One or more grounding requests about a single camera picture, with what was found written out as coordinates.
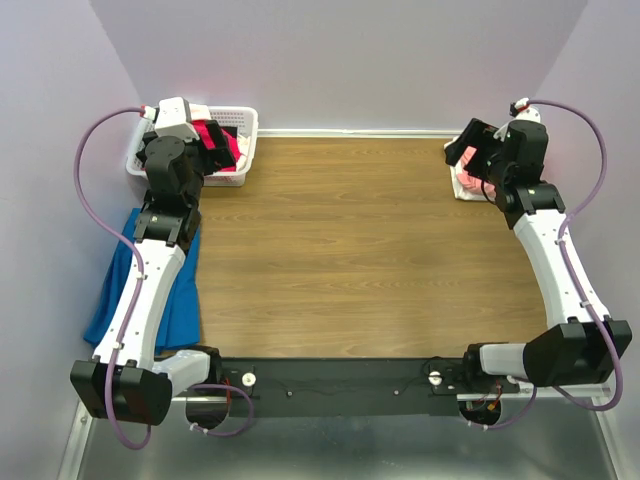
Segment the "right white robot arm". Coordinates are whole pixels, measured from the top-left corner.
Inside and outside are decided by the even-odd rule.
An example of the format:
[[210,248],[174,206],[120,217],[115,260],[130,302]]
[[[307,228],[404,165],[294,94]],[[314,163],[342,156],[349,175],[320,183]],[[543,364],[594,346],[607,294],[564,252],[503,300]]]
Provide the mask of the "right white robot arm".
[[445,148],[447,165],[460,163],[494,187],[494,204],[524,248],[540,288],[547,330],[524,344],[472,344],[460,379],[480,392],[496,376],[537,387],[602,384],[632,340],[625,320],[615,320],[599,300],[573,245],[558,189],[543,180],[546,127],[518,116],[501,128],[473,118]]

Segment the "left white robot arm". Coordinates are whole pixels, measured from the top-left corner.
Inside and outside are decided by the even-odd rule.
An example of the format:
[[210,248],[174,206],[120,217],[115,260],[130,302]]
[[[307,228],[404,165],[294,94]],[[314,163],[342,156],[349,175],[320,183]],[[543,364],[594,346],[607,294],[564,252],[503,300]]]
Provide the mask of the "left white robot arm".
[[232,164],[202,141],[203,121],[156,120],[142,156],[149,182],[133,238],[131,265],[107,332],[89,360],[74,363],[71,383],[94,418],[157,426],[171,401],[194,388],[214,393],[222,380],[217,349],[190,347],[155,358],[170,291],[201,223],[206,176]]

